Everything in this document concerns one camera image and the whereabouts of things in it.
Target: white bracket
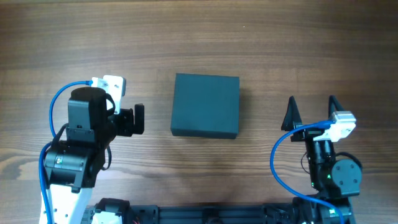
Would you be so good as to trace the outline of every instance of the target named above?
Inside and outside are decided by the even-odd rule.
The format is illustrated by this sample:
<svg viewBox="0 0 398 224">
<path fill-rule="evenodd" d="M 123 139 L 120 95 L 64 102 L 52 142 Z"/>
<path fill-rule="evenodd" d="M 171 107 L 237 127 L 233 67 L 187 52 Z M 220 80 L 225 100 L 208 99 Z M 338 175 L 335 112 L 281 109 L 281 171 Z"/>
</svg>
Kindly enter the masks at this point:
<svg viewBox="0 0 398 224">
<path fill-rule="evenodd" d="M 92 224 L 123 224 L 121 216 L 117 216 L 113 212 L 95 213 Z"/>
<path fill-rule="evenodd" d="M 72 224 L 81 223 L 81 218 L 85 212 L 86 206 L 90 201 L 92 188 L 80 189 L 78 194 L 72 193 L 70 186 L 50 185 L 47 189 L 47 196 L 53 217 L 53 223 L 57 224 Z M 40 211 L 39 224 L 47 224 L 47 212 L 45 210 L 43 195 L 42 195 L 42 209 Z"/>
<path fill-rule="evenodd" d="M 355 128 L 356 118 L 350 111 L 333 112 L 329 120 L 334 121 L 329 129 L 326 129 L 321 136 L 315 137 L 314 141 L 331 140 L 337 142 L 342 138 L 346 138 Z"/>
<path fill-rule="evenodd" d="M 123 77 L 113 76 L 113 75 L 104 75 L 103 78 L 92 78 L 93 84 L 91 87 L 98 87 L 105 90 L 106 93 L 109 93 L 112 96 L 112 100 L 115 104 L 114 113 L 120 113 L 120 107 L 122 102 L 122 96 L 126 93 L 126 79 Z M 112 103 L 106 101 L 107 110 L 112 108 Z"/>
</svg>

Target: dark green box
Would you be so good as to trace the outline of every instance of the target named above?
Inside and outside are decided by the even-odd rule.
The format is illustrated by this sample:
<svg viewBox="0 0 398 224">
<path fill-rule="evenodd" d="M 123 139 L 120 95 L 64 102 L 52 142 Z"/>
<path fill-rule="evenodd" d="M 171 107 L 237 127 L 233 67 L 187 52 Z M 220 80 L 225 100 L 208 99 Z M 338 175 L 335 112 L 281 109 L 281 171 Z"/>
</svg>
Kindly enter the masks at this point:
<svg viewBox="0 0 398 224">
<path fill-rule="evenodd" d="M 174 136 L 235 139 L 239 77 L 178 73 L 171 130 Z"/>
</svg>

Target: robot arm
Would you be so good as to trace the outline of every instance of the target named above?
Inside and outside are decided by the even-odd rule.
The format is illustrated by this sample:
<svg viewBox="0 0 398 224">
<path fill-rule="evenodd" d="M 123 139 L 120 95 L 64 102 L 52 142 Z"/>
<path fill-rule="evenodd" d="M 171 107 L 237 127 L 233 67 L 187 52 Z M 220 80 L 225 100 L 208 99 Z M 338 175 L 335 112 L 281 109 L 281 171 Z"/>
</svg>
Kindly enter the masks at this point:
<svg viewBox="0 0 398 224">
<path fill-rule="evenodd" d="M 355 220 L 349 197 L 359 195 L 362 165 L 347 152 L 336 154 L 333 143 L 353 131 L 356 119 L 352 112 L 343 109 L 335 96 L 330 96 L 329 120 L 335 122 L 329 129 L 305 129 L 295 133 L 290 139 L 292 142 L 305 142 L 311 184 L 318 191 L 311 196 L 331 203 L 340 209 L 346 223 L 353 224 Z M 281 129 L 291 131 L 300 126 L 300 113 L 294 97 L 291 96 Z M 337 156 L 347 156 L 350 159 L 337 160 Z M 298 223 L 338 223 L 336 211 L 326 206 L 298 197 L 293 199 L 293 206 Z"/>
<path fill-rule="evenodd" d="M 47 195 L 54 223 L 81 222 L 96 176 L 104 169 L 105 149 L 110 150 L 109 144 L 116 136 L 144 132 L 144 105 L 135 105 L 135 119 L 132 109 L 120 108 L 124 78 L 93 78 L 93 86 L 98 87 L 72 91 L 68 124 L 61 128 L 45 156 Z M 67 140 L 60 141 L 64 131 Z M 47 212 L 42 201 L 39 223 L 47 223 Z"/>
</svg>

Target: wood grain surface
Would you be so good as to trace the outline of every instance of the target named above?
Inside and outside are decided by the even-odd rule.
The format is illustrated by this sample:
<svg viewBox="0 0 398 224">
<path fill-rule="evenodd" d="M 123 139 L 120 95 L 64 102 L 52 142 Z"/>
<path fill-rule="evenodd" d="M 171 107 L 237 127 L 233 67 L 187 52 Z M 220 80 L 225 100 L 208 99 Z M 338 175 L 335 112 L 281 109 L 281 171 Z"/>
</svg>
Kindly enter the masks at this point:
<svg viewBox="0 0 398 224">
<path fill-rule="evenodd" d="M 123 108 L 143 103 L 146 130 L 111 143 L 93 205 L 289 202 L 269 169 L 289 96 L 304 123 L 327 118 L 334 94 L 357 117 L 336 151 L 363 163 L 358 223 L 398 222 L 396 1 L 135 1 L 0 5 L 0 223 L 37 223 L 38 158 L 52 137 L 59 88 L 105 74 L 127 78 Z M 175 73 L 239 76 L 236 140 L 170 132 Z M 63 93 L 55 129 L 67 122 Z M 314 193 L 304 143 L 283 142 L 277 172 Z"/>
</svg>

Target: wooden table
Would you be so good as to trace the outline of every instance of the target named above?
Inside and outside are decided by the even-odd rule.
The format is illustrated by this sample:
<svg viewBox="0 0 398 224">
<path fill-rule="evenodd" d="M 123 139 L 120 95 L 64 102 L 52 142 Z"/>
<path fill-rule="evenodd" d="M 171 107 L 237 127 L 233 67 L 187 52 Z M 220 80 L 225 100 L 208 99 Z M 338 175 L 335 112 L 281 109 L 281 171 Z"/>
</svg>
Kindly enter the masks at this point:
<svg viewBox="0 0 398 224">
<path fill-rule="evenodd" d="M 289 202 L 269 169 L 289 96 L 304 123 L 327 118 L 334 94 L 358 119 L 336 151 L 363 163 L 358 223 L 398 220 L 396 2 L 145 1 L 0 6 L 0 222 L 37 223 L 38 158 L 52 137 L 59 88 L 105 74 L 127 78 L 123 107 L 143 103 L 142 136 L 116 138 L 100 172 L 103 197 L 134 205 Z M 236 140 L 170 132 L 175 73 L 239 76 Z M 67 122 L 66 91 L 55 129 Z M 300 167 L 304 143 L 284 142 L 277 172 L 314 193 Z"/>
</svg>

